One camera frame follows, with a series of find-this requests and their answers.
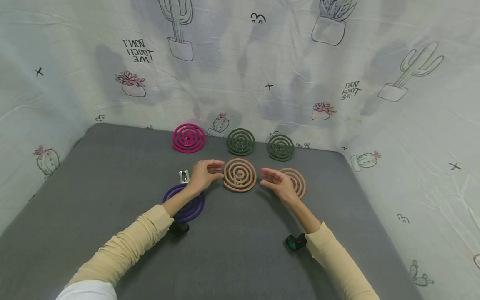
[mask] wall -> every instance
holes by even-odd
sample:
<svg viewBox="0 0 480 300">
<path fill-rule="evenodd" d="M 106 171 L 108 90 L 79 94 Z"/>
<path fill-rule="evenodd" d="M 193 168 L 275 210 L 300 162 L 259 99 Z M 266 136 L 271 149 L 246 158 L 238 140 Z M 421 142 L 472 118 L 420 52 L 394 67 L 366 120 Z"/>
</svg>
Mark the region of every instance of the wall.
<svg viewBox="0 0 480 300">
<path fill-rule="evenodd" d="M 480 4 L 172 3 L 0 5 L 0 231 L 96 122 L 243 127 L 343 153 L 424 297 L 480 297 Z"/>
</svg>

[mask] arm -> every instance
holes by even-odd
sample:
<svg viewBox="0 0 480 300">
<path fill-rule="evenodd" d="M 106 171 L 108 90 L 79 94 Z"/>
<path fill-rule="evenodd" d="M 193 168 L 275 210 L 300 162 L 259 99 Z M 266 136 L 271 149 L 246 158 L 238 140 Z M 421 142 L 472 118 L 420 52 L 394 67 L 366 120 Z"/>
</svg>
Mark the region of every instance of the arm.
<svg viewBox="0 0 480 300">
<path fill-rule="evenodd" d="M 320 222 L 298 198 L 289 177 L 276 170 L 262 168 L 261 185 L 271 188 L 305 229 L 307 248 L 340 287 L 345 300 L 379 300 L 361 270 L 336 240 L 325 223 Z"/>
<path fill-rule="evenodd" d="M 152 248 L 168 231 L 173 216 L 191 199 L 223 174 L 210 174 L 221 170 L 222 161 L 198 162 L 192 171 L 190 183 L 162 205 L 155 205 L 140 215 L 124 231 L 119 232 L 101 247 L 94 256 L 75 273 L 58 300 L 90 299 L 116 300 L 113 286 Z"/>
</svg>

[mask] spiral coil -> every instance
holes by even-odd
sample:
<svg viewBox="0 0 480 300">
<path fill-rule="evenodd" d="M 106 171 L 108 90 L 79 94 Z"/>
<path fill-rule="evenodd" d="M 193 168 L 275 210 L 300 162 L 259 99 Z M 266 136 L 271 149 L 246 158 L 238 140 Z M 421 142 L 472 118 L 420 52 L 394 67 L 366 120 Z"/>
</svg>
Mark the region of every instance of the spiral coil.
<svg viewBox="0 0 480 300">
<path fill-rule="evenodd" d="M 291 160 L 294 149 L 292 140 L 284 134 L 274 135 L 268 140 L 267 151 L 274 160 Z"/>
<path fill-rule="evenodd" d="M 234 192 L 246 192 L 257 182 L 257 172 L 253 165 L 242 158 L 228 161 L 223 169 L 223 185 Z"/>
<path fill-rule="evenodd" d="M 171 188 L 165 196 L 163 196 L 162 203 L 179 193 L 187 186 L 186 183 L 179 184 Z M 180 223 L 190 222 L 202 212 L 205 206 L 205 195 L 201 192 L 198 196 L 193 198 L 184 207 L 182 207 L 174 216 L 175 221 Z"/>
<path fill-rule="evenodd" d="M 232 130 L 227 138 L 227 148 L 230 153 L 237 156 L 247 156 L 253 152 L 255 138 L 253 134 L 243 128 Z"/>
<path fill-rule="evenodd" d="M 298 197 L 301 199 L 305 195 L 307 185 L 300 172 L 292 168 L 283 168 L 280 170 L 280 172 L 288 175 L 292 179 L 293 188 L 295 189 L 295 192 L 297 192 Z"/>
<path fill-rule="evenodd" d="M 193 153 L 205 145 L 205 133 L 194 124 L 182 124 L 173 132 L 173 148 L 182 153 Z"/>
</svg>

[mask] white sleeve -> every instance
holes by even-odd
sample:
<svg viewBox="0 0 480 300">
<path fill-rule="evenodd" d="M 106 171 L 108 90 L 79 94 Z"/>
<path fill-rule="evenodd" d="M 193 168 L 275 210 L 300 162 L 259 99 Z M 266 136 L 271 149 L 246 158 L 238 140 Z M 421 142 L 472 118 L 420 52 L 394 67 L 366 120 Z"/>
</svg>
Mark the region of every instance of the white sleeve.
<svg viewBox="0 0 480 300">
<path fill-rule="evenodd" d="M 117 294 L 109 282 L 84 280 L 67 286 L 56 300 L 117 300 Z"/>
</svg>

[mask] person's left hand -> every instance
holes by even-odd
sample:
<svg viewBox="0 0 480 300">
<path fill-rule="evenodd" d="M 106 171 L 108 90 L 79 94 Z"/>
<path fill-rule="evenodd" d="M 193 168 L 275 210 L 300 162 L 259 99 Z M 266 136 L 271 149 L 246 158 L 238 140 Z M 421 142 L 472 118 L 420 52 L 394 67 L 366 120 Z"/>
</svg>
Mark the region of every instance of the person's left hand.
<svg viewBox="0 0 480 300">
<path fill-rule="evenodd" d="M 185 189 L 191 191 L 197 196 L 213 181 L 223 178 L 222 173 L 212 174 L 210 172 L 221 171 L 224 164 L 224 161 L 216 159 L 201 160 L 197 162 L 195 166 L 193 166 L 192 174 L 190 175 L 190 182 Z"/>
</svg>

